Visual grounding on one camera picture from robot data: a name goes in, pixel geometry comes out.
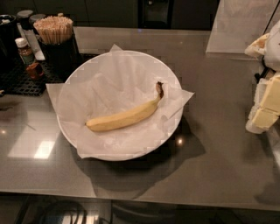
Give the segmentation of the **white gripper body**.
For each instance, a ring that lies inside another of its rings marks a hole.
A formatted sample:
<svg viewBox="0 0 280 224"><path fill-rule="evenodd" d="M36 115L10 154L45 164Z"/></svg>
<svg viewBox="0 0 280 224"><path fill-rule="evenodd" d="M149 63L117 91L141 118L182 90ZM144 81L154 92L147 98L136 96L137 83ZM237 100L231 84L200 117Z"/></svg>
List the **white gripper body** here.
<svg viewBox="0 0 280 224"><path fill-rule="evenodd" d="M280 71L280 20L271 28L266 40L264 63L274 71Z"/></svg>

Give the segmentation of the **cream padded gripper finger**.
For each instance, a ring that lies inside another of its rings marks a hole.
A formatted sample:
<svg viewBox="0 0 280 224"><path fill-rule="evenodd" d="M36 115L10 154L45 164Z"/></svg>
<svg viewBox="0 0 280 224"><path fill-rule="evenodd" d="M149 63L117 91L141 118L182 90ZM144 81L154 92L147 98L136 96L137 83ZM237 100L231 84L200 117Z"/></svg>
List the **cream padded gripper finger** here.
<svg viewBox="0 0 280 224"><path fill-rule="evenodd" d="M280 116L280 75L270 79L260 79L256 86L254 106L252 107L246 130L261 134L270 129Z"/></svg>
<svg viewBox="0 0 280 224"><path fill-rule="evenodd" d="M263 56L266 52L266 41L269 38L269 34L266 33L262 35L260 38L256 39L253 43L251 43L244 51L244 53L251 57L259 57Z"/></svg>

